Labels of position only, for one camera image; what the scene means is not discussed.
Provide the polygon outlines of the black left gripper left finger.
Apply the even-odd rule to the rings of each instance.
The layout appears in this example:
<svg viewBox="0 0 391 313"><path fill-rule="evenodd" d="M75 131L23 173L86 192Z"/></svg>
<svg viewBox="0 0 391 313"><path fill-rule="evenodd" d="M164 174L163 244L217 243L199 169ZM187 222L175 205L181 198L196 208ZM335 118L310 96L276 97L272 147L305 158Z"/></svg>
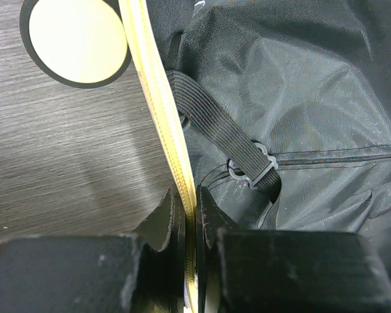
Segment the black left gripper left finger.
<svg viewBox="0 0 391 313"><path fill-rule="evenodd" d="M184 210L169 188L120 235L0 241L0 312L182 312Z"/></svg>

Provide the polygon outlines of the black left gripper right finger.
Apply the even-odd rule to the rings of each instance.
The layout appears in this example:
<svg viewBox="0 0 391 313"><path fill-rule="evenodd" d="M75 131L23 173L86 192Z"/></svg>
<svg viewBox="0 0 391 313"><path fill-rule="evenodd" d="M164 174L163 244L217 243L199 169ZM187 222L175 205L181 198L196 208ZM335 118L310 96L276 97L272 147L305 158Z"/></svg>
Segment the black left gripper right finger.
<svg viewBox="0 0 391 313"><path fill-rule="evenodd" d="M245 230L197 188L200 312L391 312L391 279L360 235Z"/></svg>

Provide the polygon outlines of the yellow hard-shell suitcase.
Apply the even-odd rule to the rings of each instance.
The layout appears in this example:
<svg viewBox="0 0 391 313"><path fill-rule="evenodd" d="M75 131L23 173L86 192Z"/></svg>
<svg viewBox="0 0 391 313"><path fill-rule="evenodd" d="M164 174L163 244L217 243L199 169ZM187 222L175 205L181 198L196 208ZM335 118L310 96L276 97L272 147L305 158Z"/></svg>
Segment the yellow hard-shell suitcase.
<svg viewBox="0 0 391 313"><path fill-rule="evenodd" d="M245 230L360 235L391 279L391 1L24 1L20 34L72 87L135 65L184 210L182 312L200 186Z"/></svg>

